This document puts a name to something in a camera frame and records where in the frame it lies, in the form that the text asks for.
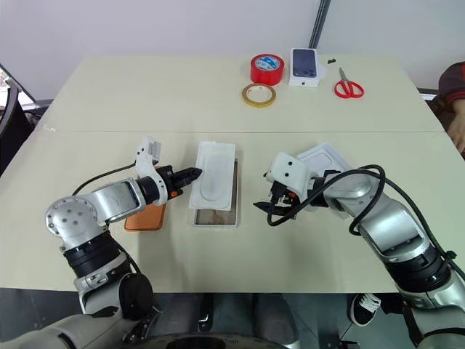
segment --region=scissors handle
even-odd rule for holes
[[[340,98],[360,98],[365,94],[365,90],[356,82],[341,80],[334,87],[334,93]]]

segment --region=robotic arm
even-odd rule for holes
[[[465,348],[463,272],[447,254],[440,253],[403,204],[382,193],[388,179],[380,172],[356,169],[316,177],[300,160],[279,153],[265,175],[272,183],[271,201],[255,205],[268,213],[271,225],[295,218],[298,211],[311,206],[330,207],[354,217],[356,233],[383,262],[404,299],[404,317],[414,344]],[[273,215],[284,217],[273,222]]]
[[[153,290],[133,259],[110,235],[108,226],[146,205],[165,204],[196,180],[196,168],[173,172],[154,168],[160,143],[145,137],[137,149],[138,179],[127,178],[82,196],[67,196],[46,211],[50,233],[62,239],[61,252],[76,274],[83,315],[70,316],[29,332],[6,348],[117,348],[145,336],[153,313]]]

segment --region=orange phone case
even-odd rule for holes
[[[147,205],[145,210],[126,218],[124,229],[127,231],[154,231],[163,225],[166,205]]]

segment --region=yellow tape roll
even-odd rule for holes
[[[268,100],[265,100],[264,102],[256,102],[254,100],[251,100],[250,98],[248,98],[247,93],[250,89],[254,87],[265,87],[271,92],[271,97]],[[244,100],[244,102],[251,105],[252,107],[257,107],[257,108],[267,107],[268,105],[271,105],[273,102],[275,102],[276,92],[271,86],[268,86],[266,84],[250,84],[244,87],[244,89],[242,90],[242,99]]]

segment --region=red tape roll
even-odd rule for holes
[[[276,85],[283,78],[284,61],[270,53],[258,55],[250,62],[250,79],[258,84]]]

